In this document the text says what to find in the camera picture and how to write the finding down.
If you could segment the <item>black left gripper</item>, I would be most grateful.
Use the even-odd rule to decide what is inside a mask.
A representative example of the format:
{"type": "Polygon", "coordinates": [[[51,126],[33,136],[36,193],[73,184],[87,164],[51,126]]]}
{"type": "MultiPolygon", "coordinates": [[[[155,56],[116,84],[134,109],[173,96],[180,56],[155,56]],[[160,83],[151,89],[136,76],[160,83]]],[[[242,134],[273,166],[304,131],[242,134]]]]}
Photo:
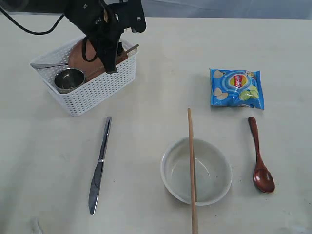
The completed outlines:
{"type": "Polygon", "coordinates": [[[146,29],[140,0],[120,0],[107,4],[103,0],[65,0],[63,13],[92,42],[96,52],[92,61],[100,59],[106,73],[116,73],[119,39],[124,30],[137,33],[146,29]]]}

